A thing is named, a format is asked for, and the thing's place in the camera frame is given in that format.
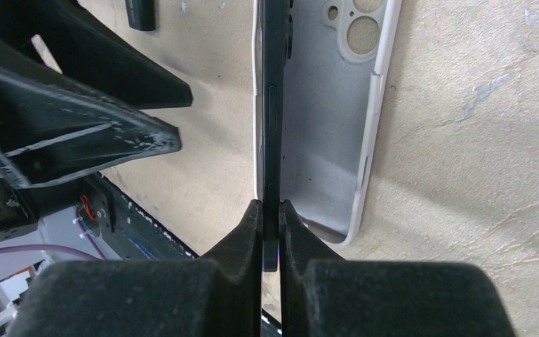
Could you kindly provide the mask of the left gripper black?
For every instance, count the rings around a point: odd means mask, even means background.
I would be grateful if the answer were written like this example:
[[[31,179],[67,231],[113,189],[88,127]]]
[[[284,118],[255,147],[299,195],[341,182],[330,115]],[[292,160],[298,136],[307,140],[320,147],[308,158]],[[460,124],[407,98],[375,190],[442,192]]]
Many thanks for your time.
[[[22,58],[0,63],[0,242],[88,205],[86,176],[177,152],[177,127]]]

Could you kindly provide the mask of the white phone case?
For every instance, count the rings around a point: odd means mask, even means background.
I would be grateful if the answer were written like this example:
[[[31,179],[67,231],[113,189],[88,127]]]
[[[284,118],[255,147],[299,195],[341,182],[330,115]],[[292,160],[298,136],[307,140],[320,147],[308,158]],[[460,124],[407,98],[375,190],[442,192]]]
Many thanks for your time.
[[[285,64],[281,197],[326,243],[357,235],[400,1],[295,1]]]

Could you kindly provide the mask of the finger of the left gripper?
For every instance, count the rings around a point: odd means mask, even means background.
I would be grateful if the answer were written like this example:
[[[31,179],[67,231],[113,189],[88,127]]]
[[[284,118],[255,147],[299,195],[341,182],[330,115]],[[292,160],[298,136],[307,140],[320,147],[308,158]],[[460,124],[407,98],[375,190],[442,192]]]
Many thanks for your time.
[[[0,40],[39,62],[39,35],[63,75],[138,109],[189,107],[188,83],[143,55],[78,1],[0,1]]]

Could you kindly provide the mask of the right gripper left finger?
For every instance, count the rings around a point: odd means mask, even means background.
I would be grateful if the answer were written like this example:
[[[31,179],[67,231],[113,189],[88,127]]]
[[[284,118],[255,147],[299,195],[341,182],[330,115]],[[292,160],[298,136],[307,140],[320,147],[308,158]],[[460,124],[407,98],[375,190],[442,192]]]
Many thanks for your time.
[[[24,295],[10,336],[259,336],[262,204],[197,259],[67,261]]]

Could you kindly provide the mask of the black phone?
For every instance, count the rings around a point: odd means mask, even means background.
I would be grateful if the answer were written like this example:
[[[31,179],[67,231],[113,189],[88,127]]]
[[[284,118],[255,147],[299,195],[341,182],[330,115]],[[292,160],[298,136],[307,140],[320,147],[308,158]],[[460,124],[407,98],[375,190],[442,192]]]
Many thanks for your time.
[[[279,264],[284,67],[292,49],[292,1],[261,2],[263,270]]]

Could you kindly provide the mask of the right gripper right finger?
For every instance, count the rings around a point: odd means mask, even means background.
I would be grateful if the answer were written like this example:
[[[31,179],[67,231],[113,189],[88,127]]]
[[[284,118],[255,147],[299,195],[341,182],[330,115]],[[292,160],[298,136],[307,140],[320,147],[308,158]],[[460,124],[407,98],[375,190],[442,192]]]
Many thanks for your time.
[[[513,336],[496,288],[467,263],[346,260],[279,207],[285,336]]]

